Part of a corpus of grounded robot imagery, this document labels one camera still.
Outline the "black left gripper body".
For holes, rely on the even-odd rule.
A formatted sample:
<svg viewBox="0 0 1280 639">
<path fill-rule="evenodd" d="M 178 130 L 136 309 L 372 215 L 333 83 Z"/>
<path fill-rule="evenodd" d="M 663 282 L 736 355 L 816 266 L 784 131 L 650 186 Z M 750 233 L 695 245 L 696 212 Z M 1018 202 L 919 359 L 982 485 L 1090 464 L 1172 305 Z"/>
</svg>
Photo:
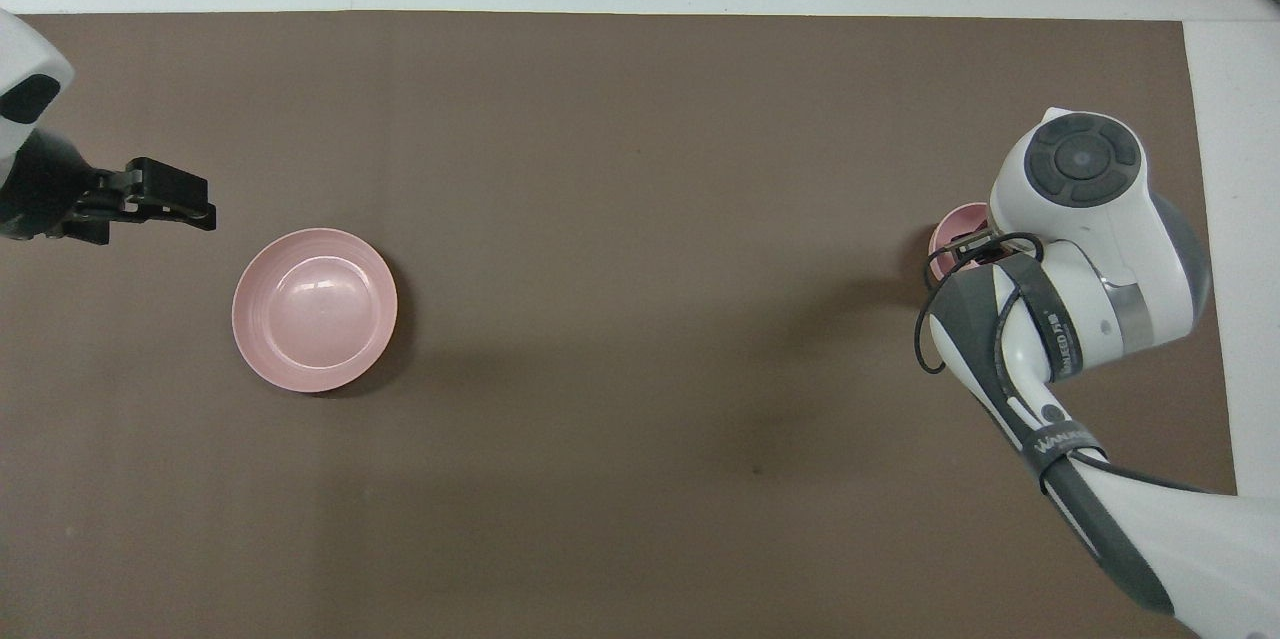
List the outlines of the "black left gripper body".
<svg viewBox="0 0 1280 639">
<path fill-rule="evenodd" d="M 1 233 L 15 241 L 37 234 L 108 242 L 105 222 L 76 219 L 83 193 L 101 187 L 106 170 L 93 168 L 64 137 L 36 129 L 13 156 L 1 188 Z"/>
</svg>

